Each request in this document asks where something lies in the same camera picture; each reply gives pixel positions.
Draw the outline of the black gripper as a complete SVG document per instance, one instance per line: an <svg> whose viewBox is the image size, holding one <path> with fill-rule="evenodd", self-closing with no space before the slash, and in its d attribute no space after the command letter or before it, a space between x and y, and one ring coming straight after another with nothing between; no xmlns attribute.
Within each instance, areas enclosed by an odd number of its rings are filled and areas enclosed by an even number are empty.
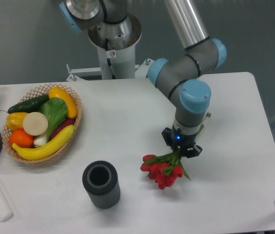
<svg viewBox="0 0 275 234"><path fill-rule="evenodd" d="M202 152L202 147L195 144L196 136L198 134L197 128L175 128L166 127L162 131L162 137L167 146L172 150L181 148L181 157L192 158L197 157Z"/></svg>

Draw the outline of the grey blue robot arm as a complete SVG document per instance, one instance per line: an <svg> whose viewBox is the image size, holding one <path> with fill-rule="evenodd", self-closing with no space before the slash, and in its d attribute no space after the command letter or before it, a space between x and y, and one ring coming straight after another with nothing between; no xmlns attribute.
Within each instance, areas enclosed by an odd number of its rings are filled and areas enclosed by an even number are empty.
<svg viewBox="0 0 275 234"><path fill-rule="evenodd" d="M191 158L202 151L196 137L211 98L200 76L220 66L227 51L220 40L210 38L193 1L167 0L165 6L185 54L176 62L155 60L147 78L176 108L172 127L162 133L166 144ZM59 9L74 32L87 31L97 49L102 79L137 77L135 46L142 29L127 1L64 0Z"/></svg>

